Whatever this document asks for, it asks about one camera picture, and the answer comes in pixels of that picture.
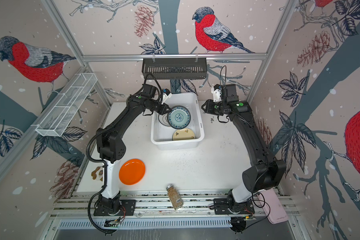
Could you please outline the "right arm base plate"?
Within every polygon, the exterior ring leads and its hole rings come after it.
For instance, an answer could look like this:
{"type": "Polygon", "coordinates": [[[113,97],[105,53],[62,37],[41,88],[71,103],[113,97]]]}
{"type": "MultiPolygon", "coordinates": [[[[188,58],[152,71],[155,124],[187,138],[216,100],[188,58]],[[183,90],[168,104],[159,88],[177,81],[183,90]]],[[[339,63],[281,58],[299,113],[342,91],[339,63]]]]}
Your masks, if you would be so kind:
{"type": "Polygon", "coordinates": [[[213,199],[213,204],[209,206],[216,215],[253,215],[255,213],[251,201],[236,203],[233,198],[213,199]]]}

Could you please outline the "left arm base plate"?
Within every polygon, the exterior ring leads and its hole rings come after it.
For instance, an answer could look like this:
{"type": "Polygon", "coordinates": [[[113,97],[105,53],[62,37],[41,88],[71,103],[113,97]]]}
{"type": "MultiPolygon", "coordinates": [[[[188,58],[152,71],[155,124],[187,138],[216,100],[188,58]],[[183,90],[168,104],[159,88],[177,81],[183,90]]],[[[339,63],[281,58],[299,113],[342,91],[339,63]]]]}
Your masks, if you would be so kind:
{"type": "Polygon", "coordinates": [[[97,200],[95,204],[94,216],[133,216],[136,207],[136,200],[97,200]]]}

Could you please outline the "white plate green rim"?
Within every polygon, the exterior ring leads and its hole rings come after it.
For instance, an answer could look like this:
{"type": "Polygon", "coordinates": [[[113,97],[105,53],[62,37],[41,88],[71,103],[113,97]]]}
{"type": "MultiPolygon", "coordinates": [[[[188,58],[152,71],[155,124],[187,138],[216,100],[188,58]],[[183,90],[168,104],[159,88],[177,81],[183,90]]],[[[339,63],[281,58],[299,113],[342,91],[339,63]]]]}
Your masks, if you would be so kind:
{"type": "Polygon", "coordinates": [[[161,125],[165,126],[165,127],[170,127],[170,123],[168,121],[168,114],[164,114],[164,115],[158,115],[158,121],[161,125]]]}

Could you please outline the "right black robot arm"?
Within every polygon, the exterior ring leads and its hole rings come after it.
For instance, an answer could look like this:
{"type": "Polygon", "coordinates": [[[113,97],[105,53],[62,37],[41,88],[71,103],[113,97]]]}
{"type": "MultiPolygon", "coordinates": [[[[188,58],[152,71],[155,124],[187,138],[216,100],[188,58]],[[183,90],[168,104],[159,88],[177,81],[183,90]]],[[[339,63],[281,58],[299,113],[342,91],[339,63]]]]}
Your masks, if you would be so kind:
{"type": "Polygon", "coordinates": [[[234,124],[247,148],[251,167],[242,173],[242,182],[227,197],[229,209],[241,212],[253,195],[279,185],[286,171],[286,164],[277,160],[266,145],[254,120],[253,111],[246,101],[240,101],[235,84],[212,87],[212,100],[202,105],[210,115],[224,116],[234,124]]]}

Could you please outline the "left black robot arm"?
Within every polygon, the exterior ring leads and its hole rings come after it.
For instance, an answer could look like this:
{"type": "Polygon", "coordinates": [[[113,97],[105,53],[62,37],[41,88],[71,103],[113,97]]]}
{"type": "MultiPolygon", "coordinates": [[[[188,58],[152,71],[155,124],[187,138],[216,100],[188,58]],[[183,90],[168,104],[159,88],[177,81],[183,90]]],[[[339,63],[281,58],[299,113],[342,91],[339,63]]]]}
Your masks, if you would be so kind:
{"type": "Polygon", "coordinates": [[[103,229],[95,223],[91,214],[91,205],[94,198],[95,208],[100,207],[106,214],[116,215],[122,211],[121,220],[127,215],[127,210],[120,200],[119,185],[110,179],[114,168],[120,164],[127,147],[123,142],[123,136],[133,121],[143,115],[145,110],[151,113],[165,115],[172,109],[165,103],[172,96],[169,89],[162,89],[152,73],[144,78],[142,87],[126,100],[126,107],[119,116],[105,128],[99,128],[96,134],[90,139],[86,148],[86,157],[93,163],[101,163],[103,173],[103,185],[99,192],[95,193],[89,200],[87,212],[88,217],[97,230],[105,235],[112,235],[117,230],[103,229]]]}

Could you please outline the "beige plate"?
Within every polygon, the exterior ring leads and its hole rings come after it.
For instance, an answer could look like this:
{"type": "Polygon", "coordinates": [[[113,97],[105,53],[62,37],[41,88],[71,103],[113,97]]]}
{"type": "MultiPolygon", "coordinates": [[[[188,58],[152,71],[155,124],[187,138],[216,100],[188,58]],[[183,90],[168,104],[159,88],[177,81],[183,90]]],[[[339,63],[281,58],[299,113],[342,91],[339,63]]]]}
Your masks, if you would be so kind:
{"type": "Polygon", "coordinates": [[[195,133],[191,129],[184,128],[184,129],[176,130],[173,134],[172,140],[173,141],[193,140],[195,136],[196,136],[195,133]]]}

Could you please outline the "teal patterned plate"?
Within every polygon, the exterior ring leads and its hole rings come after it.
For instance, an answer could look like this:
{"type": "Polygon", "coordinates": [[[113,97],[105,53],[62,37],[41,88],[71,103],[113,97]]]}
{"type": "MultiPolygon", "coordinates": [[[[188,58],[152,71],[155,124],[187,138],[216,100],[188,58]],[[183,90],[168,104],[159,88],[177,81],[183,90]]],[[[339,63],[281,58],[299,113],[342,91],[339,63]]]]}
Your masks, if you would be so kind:
{"type": "Polygon", "coordinates": [[[184,106],[175,106],[168,113],[167,120],[169,125],[176,130],[186,128],[191,122],[190,111],[184,106]]]}

